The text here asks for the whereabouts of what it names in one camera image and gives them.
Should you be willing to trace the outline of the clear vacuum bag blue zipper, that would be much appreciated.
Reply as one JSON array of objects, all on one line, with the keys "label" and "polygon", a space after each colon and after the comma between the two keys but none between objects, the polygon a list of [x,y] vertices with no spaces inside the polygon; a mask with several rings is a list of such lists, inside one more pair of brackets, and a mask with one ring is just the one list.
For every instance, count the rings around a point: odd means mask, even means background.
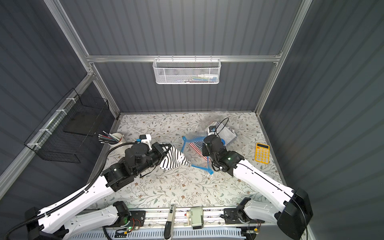
[{"label": "clear vacuum bag blue zipper", "polygon": [[194,168],[213,175],[215,172],[233,175],[233,169],[245,157],[230,150],[239,141],[239,122],[229,112],[213,112],[203,117],[192,132],[183,136],[181,152]]}]

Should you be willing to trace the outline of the black white striped tank top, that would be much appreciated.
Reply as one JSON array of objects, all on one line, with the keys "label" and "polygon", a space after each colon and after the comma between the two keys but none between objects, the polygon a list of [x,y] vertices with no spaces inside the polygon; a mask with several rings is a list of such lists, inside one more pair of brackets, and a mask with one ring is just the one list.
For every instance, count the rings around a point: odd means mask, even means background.
[{"label": "black white striped tank top", "polygon": [[179,151],[174,146],[164,146],[162,147],[164,153],[166,154],[160,161],[160,168],[163,170],[171,170],[178,168],[180,166],[191,167],[191,162],[186,158],[184,153]]}]

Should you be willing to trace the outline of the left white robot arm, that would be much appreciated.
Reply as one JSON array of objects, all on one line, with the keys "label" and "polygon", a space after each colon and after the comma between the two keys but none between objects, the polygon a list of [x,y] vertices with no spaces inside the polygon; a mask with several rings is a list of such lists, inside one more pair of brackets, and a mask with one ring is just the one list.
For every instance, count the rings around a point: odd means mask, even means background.
[{"label": "left white robot arm", "polygon": [[8,230],[4,239],[26,226],[32,240],[62,240],[69,236],[65,223],[103,197],[132,183],[148,168],[157,167],[171,150],[171,144],[127,143],[125,156],[109,168],[100,168],[98,174],[83,188],[51,206],[26,212],[26,220]]}]

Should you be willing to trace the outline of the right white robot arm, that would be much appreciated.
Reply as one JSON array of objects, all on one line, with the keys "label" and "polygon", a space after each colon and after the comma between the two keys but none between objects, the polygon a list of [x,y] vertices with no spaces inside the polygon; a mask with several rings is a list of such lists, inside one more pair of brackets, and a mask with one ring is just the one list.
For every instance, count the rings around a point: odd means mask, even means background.
[{"label": "right white robot arm", "polygon": [[273,180],[239,153],[228,151],[216,135],[205,137],[203,142],[202,153],[211,159],[215,171],[227,173],[247,183],[270,202],[262,204],[244,198],[236,207],[237,218],[241,223],[248,224],[257,220],[274,223],[293,240],[299,240],[303,233],[307,233],[313,210],[305,190],[294,190]]}]

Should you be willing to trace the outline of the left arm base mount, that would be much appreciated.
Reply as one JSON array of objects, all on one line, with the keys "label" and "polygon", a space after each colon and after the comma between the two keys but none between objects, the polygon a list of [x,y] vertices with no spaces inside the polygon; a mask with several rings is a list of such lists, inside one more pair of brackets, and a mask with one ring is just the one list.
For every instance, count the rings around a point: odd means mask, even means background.
[{"label": "left arm base mount", "polygon": [[108,225],[107,228],[143,227],[146,213],[146,211],[130,211],[129,216],[119,217],[114,224]]}]

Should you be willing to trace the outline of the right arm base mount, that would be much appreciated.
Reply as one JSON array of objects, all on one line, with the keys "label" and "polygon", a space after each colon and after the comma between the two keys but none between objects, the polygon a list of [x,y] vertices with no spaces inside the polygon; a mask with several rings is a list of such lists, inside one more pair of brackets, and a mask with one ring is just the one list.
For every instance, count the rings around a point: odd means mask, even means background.
[{"label": "right arm base mount", "polygon": [[256,224],[260,225],[265,221],[260,219],[250,219],[243,211],[237,210],[236,208],[225,208],[223,213],[220,215],[224,219],[227,225],[236,224]]}]

